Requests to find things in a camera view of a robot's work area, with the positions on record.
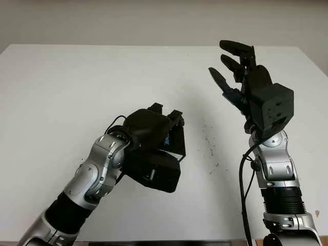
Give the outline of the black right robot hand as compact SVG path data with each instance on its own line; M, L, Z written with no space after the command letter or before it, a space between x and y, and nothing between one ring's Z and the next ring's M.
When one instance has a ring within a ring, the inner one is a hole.
M250 134L258 128L251 112L251 95L255 91L272 85L272 80L267 69L262 65L256 64L253 46L231 40L221 40L219 46L221 49L239 57L239 62L237 62L231 57L222 54L220 60L233 72L235 82L241 84L241 89L231 88L227 84L226 79L212 67L209 68L210 75L223 91L222 95L245 116L244 130Z

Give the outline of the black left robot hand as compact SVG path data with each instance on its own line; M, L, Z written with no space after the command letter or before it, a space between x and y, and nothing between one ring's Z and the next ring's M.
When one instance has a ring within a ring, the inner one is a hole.
M126 118L123 127L143 150L158 149L183 156L186 148L182 112L173 110L163 115L162 108L163 105L154 103L146 109L139 109Z

